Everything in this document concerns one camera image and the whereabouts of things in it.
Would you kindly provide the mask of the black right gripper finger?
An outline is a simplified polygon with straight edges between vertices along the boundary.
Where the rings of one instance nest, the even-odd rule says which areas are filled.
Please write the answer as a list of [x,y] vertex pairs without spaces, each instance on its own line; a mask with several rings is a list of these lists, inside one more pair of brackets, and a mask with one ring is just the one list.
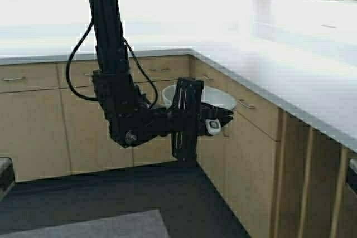
[[203,118],[201,117],[199,120],[199,136],[214,136],[214,135],[209,135],[207,130],[206,130],[206,125],[205,125],[205,120],[206,119],[219,119],[220,124],[221,124],[221,131],[223,130],[223,127],[228,125],[232,120],[233,120],[233,116],[229,116],[226,118]]

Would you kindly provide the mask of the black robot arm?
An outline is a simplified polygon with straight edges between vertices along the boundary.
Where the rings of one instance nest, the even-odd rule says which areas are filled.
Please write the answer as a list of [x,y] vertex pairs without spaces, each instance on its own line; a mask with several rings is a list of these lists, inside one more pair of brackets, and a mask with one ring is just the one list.
[[99,65],[92,82],[110,137],[127,148],[170,136],[172,155],[182,162],[195,161],[198,137],[228,125],[233,111],[203,102],[204,82],[188,77],[177,80],[169,107],[153,106],[130,72],[118,0],[89,0],[89,4]]

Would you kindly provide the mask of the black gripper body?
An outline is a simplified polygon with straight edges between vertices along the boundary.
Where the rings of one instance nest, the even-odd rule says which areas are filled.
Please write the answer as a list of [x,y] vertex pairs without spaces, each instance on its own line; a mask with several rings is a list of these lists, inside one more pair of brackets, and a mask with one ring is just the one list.
[[158,124],[159,135],[171,136],[172,155],[182,163],[196,162],[203,88],[201,80],[179,78],[172,104],[163,111]]

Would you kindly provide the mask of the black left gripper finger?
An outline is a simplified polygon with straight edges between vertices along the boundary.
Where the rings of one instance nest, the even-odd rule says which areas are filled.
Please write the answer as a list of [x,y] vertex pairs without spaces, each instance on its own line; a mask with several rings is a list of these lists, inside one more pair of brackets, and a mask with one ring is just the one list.
[[233,115],[231,110],[213,106],[208,103],[201,103],[200,110],[203,118],[226,118]]

